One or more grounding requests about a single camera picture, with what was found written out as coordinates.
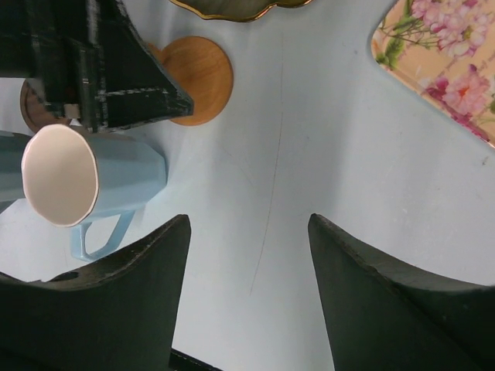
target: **scalloped plate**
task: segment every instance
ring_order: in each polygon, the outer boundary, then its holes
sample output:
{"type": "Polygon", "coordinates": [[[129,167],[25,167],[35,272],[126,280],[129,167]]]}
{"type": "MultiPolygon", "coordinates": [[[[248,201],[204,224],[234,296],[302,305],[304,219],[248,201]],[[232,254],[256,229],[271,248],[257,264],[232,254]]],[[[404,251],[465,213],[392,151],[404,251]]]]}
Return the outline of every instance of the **scalloped plate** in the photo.
{"type": "Polygon", "coordinates": [[[298,8],[312,0],[170,0],[196,13],[203,19],[224,19],[233,22],[252,22],[271,8],[298,8]]]}

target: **ceramic mug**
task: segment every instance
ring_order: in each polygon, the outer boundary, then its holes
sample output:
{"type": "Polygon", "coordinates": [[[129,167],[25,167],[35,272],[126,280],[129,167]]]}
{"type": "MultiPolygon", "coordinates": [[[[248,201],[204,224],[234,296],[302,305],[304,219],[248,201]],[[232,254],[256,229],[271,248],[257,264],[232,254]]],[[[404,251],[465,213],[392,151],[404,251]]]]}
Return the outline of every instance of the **ceramic mug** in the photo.
{"type": "Polygon", "coordinates": [[[121,134],[89,134],[61,124],[42,128],[22,157],[24,193],[55,226],[71,228],[73,257],[95,261],[116,251],[135,211],[166,184],[165,159],[146,143],[121,134]],[[110,239],[89,254],[90,225],[120,215],[110,239]]]}
{"type": "Polygon", "coordinates": [[[21,161],[27,135],[0,131],[0,203],[24,198],[21,161]]]}

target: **tabletop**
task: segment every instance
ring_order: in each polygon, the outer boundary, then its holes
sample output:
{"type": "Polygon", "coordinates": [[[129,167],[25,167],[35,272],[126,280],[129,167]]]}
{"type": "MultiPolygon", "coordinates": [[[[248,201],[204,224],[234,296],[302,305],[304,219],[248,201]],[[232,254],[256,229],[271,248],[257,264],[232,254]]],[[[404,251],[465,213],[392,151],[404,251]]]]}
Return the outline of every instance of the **tabletop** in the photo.
{"type": "MultiPolygon", "coordinates": [[[[169,182],[123,246],[178,213],[192,223],[174,348],[226,371],[333,369],[312,213],[426,270],[495,283],[494,151],[374,62],[370,35],[393,1],[314,0],[247,24],[125,3],[145,41],[205,36],[234,67],[215,120],[128,132],[164,154],[169,182]]],[[[21,84],[0,80],[2,130],[28,132],[21,84]]],[[[88,244],[114,223],[92,226],[88,244]]],[[[0,215],[0,271],[31,281],[79,267],[68,240],[19,200],[0,215]]]]}

